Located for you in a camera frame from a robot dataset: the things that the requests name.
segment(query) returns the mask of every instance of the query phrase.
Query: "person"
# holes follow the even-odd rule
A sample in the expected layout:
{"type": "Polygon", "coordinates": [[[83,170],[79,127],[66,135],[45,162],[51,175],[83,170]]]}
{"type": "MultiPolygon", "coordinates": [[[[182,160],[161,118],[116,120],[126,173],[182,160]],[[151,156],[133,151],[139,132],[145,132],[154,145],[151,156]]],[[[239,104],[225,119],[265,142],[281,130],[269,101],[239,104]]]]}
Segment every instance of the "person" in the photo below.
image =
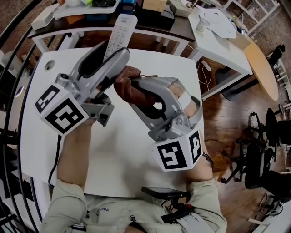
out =
{"type": "MultiPolygon", "coordinates": [[[[183,93],[176,84],[172,84],[169,89],[177,98],[183,93]]],[[[196,112],[195,103],[191,102],[184,111],[190,118],[196,112]]],[[[227,222],[220,211],[212,168],[202,156],[193,169],[184,173],[187,190],[191,193],[187,203],[194,210],[178,219],[178,224],[164,223],[161,216],[169,214],[169,210],[149,198],[84,195],[91,127],[94,122],[93,119],[85,121],[65,137],[57,165],[57,181],[50,207],[42,221],[41,233],[226,232],[227,222]]],[[[201,142],[207,154],[203,138],[201,142]]]]}

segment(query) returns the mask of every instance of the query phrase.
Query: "phone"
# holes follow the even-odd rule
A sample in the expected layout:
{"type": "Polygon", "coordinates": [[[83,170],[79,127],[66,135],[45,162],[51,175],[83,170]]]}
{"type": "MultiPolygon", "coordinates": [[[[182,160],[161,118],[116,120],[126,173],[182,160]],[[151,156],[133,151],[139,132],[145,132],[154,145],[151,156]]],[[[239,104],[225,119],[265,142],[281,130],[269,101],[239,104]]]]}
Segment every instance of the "phone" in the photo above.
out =
{"type": "Polygon", "coordinates": [[[151,195],[157,199],[172,199],[172,198],[182,198],[189,197],[189,192],[183,192],[171,188],[163,188],[163,187],[142,187],[141,191],[151,195]]]}

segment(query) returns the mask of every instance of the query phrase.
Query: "floor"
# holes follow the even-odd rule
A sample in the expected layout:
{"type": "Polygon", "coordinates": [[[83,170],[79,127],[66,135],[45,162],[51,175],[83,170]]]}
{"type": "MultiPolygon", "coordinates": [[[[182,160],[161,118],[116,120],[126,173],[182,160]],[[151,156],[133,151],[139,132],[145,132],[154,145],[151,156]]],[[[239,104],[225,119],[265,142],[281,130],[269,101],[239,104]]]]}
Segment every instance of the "floor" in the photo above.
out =
{"type": "MultiPolygon", "coordinates": [[[[110,32],[87,32],[80,42],[81,47],[92,47],[97,43],[108,39],[110,32]]],[[[161,43],[155,42],[155,37],[150,35],[134,34],[130,40],[129,47],[151,51],[170,53],[175,43],[169,42],[167,48],[161,43]]],[[[187,57],[191,48],[187,47],[182,56],[187,57]]],[[[215,71],[224,66],[204,59],[212,68],[212,79],[209,88],[215,85],[215,71]]],[[[205,82],[205,78],[199,67],[199,78],[205,82]]],[[[207,89],[201,84],[201,92],[207,89]]],[[[244,130],[247,126],[256,127],[257,123],[250,113],[258,113],[260,120],[264,123],[267,109],[271,107],[274,111],[278,108],[278,102],[272,101],[264,93],[259,85],[256,85],[243,92],[238,101],[230,102],[221,94],[216,94],[203,102],[205,141],[211,158],[214,161],[214,177],[219,190],[221,211],[228,222],[228,233],[251,232],[256,225],[249,223],[248,218],[263,219],[264,214],[258,207],[265,191],[263,189],[247,190],[244,183],[230,181],[228,184],[220,182],[221,177],[228,177],[232,171],[231,163],[221,155],[222,150],[228,154],[238,156],[237,146],[234,141],[239,137],[251,137],[252,134],[244,130]]],[[[277,171],[284,170],[283,153],[278,152],[277,162],[273,167],[277,171]]]]}

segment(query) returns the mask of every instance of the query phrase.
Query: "office chair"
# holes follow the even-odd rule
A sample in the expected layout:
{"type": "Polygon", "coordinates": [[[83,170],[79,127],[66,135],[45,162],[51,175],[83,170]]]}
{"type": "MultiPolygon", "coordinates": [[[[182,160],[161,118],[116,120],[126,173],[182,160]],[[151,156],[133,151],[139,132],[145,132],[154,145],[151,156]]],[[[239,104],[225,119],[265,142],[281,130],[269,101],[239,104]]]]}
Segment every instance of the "office chair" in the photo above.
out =
{"type": "Polygon", "coordinates": [[[268,108],[266,114],[266,125],[260,122],[258,115],[253,112],[251,116],[256,116],[259,128],[249,127],[248,129],[254,130],[259,133],[258,139],[263,139],[263,133],[266,133],[268,145],[275,147],[274,160],[276,162],[277,147],[281,144],[291,145],[291,121],[278,121],[276,119],[276,113],[272,109],[268,108]]]}
{"type": "Polygon", "coordinates": [[[279,174],[275,171],[270,171],[270,165],[274,152],[271,148],[267,148],[264,140],[253,139],[238,139],[240,144],[240,156],[238,159],[231,158],[224,153],[237,167],[226,180],[221,179],[222,183],[227,184],[235,174],[240,173],[240,178],[235,179],[236,182],[242,181],[242,174],[246,174],[245,187],[247,189],[264,188],[272,193],[281,202],[285,203],[291,199],[291,174],[279,174]],[[246,154],[243,151],[243,146],[248,144],[246,154]]]}
{"type": "Polygon", "coordinates": [[[279,45],[275,48],[274,52],[268,57],[268,62],[273,67],[277,61],[282,57],[282,53],[285,52],[285,45],[279,45]]]}

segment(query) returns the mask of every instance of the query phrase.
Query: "zipper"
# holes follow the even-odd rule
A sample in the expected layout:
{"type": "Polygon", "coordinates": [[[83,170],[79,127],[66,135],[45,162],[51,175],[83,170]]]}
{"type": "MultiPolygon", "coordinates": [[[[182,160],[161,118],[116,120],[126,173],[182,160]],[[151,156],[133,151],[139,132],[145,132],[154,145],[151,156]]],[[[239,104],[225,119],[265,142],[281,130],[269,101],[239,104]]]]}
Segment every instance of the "zipper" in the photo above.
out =
{"type": "Polygon", "coordinates": [[[135,215],[131,215],[131,222],[135,222],[135,215]]]}

